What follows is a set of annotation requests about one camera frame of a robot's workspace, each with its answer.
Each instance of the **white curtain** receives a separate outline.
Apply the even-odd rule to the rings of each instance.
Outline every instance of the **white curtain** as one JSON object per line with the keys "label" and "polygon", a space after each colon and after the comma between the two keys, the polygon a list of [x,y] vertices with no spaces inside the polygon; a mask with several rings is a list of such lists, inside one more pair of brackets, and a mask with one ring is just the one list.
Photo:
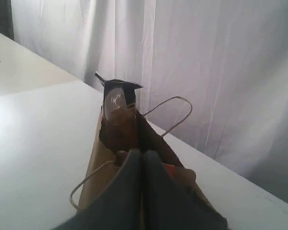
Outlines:
{"label": "white curtain", "polygon": [[[288,0],[12,0],[15,40],[94,88],[135,81],[144,112],[288,202]],[[167,129],[173,101],[149,116]]]}

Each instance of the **white table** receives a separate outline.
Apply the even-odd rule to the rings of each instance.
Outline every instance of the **white table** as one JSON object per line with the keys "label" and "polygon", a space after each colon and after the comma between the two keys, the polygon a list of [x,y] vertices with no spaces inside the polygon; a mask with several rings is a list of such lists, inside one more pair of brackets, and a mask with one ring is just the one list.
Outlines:
{"label": "white table", "polygon": [[[85,175],[102,94],[0,37],[15,57],[21,56],[9,59],[0,53],[0,64],[23,69],[10,76],[10,70],[0,68],[0,230],[47,230],[75,214],[68,196]],[[61,81],[50,79],[54,83],[47,85],[41,74],[37,83],[8,83],[32,77],[23,76],[30,72],[29,59],[35,60],[35,71],[47,69],[45,75],[53,78],[59,73]],[[197,173],[199,186],[232,229],[288,229],[288,204],[174,136],[165,140]]]}

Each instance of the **bag handle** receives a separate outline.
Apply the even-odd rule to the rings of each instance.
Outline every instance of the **bag handle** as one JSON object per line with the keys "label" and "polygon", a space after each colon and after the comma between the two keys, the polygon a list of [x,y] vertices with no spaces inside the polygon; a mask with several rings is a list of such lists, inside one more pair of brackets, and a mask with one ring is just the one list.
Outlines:
{"label": "bag handle", "polygon": [[178,125],[180,125],[185,119],[187,119],[188,116],[190,116],[190,114],[192,113],[192,109],[193,109],[193,106],[192,106],[191,102],[190,102],[189,100],[185,99],[184,97],[175,96],[175,97],[171,97],[171,98],[165,100],[164,102],[162,102],[162,103],[160,103],[159,105],[157,105],[155,108],[153,108],[153,109],[151,109],[150,111],[148,111],[147,113],[143,114],[143,116],[146,116],[146,115],[148,115],[149,113],[151,113],[152,111],[154,111],[155,109],[157,109],[160,105],[162,105],[162,104],[164,104],[164,103],[166,103],[166,102],[168,102],[168,101],[170,101],[170,100],[173,100],[173,99],[175,99],[175,98],[181,99],[181,100],[189,103],[189,105],[191,106],[191,107],[190,107],[190,111],[188,112],[188,114],[187,114],[182,120],[180,120],[178,123],[176,123],[176,124],[173,125],[171,128],[169,128],[165,133],[163,133],[163,134],[161,135],[161,137],[164,137],[166,134],[168,134],[170,131],[172,131],[174,128],[176,128]]}

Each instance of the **white tabletop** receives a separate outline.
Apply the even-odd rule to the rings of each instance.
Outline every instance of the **white tabletop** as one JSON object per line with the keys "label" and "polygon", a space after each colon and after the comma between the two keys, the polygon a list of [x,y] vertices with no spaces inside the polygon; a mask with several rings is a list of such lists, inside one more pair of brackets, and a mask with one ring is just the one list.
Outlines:
{"label": "white tabletop", "polygon": [[[36,68],[49,66],[41,60],[36,56]],[[47,230],[75,214],[68,196],[85,176],[102,94],[80,81],[53,81],[42,87],[24,84],[18,92],[10,84],[0,94],[0,230]],[[1,89],[5,82],[0,81]],[[288,204],[174,136],[165,140],[197,173],[199,186],[233,230],[288,229]]]}

